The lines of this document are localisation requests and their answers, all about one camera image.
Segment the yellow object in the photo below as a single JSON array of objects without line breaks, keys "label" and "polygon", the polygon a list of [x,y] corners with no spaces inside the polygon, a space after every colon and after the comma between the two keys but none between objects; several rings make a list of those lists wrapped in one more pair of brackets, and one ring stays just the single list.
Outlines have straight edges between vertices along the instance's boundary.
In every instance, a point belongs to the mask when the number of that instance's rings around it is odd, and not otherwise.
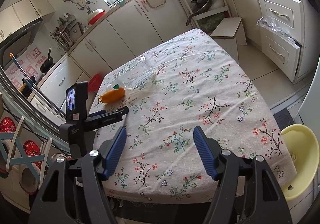
[{"label": "yellow object", "polygon": [[319,165],[319,144],[310,128],[294,124],[281,131],[297,170],[289,184],[281,187],[287,201],[300,196],[312,182]]},{"label": "yellow object", "polygon": [[124,88],[120,87],[117,90],[107,91],[105,94],[99,97],[99,102],[112,103],[121,99],[125,94]]}]

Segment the clear plastic bag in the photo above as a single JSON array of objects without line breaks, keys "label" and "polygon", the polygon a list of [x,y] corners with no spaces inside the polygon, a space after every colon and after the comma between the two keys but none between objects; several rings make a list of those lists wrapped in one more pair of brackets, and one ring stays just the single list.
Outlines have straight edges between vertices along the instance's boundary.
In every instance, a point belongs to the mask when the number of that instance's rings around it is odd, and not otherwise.
[{"label": "clear plastic bag", "polygon": [[287,30],[283,29],[282,27],[279,27],[277,25],[276,20],[273,17],[264,16],[264,17],[260,18],[256,24],[256,28],[259,28],[259,27],[269,28],[272,31],[274,31],[275,33],[288,39],[289,41],[291,41],[293,43],[295,42],[294,39],[292,38],[291,34]]}]

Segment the white stool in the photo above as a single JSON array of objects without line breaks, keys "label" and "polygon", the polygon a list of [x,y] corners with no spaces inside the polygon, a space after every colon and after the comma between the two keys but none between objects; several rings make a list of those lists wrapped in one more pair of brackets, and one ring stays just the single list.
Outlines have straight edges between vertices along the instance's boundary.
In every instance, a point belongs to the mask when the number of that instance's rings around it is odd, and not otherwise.
[{"label": "white stool", "polygon": [[239,64],[237,45],[246,46],[241,17],[225,17],[210,35]]}]

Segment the silver bolt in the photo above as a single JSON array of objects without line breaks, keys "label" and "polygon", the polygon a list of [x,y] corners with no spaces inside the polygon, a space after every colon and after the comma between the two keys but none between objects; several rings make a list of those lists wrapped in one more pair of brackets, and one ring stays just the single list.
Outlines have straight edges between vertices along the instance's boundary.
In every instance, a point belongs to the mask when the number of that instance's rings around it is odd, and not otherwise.
[{"label": "silver bolt", "polygon": [[57,162],[58,162],[58,163],[62,163],[64,160],[65,160],[65,158],[64,158],[63,156],[59,156],[59,157],[57,158]]},{"label": "silver bolt", "polygon": [[89,155],[92,156],[92,157],[95,157],[99,154],[98,150],[92,150],[89,152]]},{"label": "silver bolt", "polygon": [[263,162],[264,158],[262,155],[257,155],[256,156],[256,160],[259,161],[259,162]]},{"label": "silver bolt", "polygon": [[225,156],[231,155],[231,151],[228,150],[228,149],[223,149],[223,150],[221,151],[221,153],[222,153],[222,155],[225,155]]}]

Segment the frying pan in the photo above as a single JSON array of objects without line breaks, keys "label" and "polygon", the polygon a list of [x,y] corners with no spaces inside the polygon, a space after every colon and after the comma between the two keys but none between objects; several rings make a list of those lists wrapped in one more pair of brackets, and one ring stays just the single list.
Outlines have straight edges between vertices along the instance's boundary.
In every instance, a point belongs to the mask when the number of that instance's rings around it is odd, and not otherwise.
[{"label": "frying pan", "polygon": [[51,54],[51,47],[49,48],[48,58],[45,59],[45,61],[43,62],[43,64],[40,67],[40,71],[42,73],[47,73],[53,65],[53,58],[50,57],[50,54]]},{"label": "frying pan", "polygon": [[191,2],[194,3],[194,6],[191,8],[193,14],[188,17],[186,26],[190,24],[191,19],[194,16],[207,12],[209,8],[212,6],[212,0],[201,0],[201,2],[198,0],[192,0]]}]

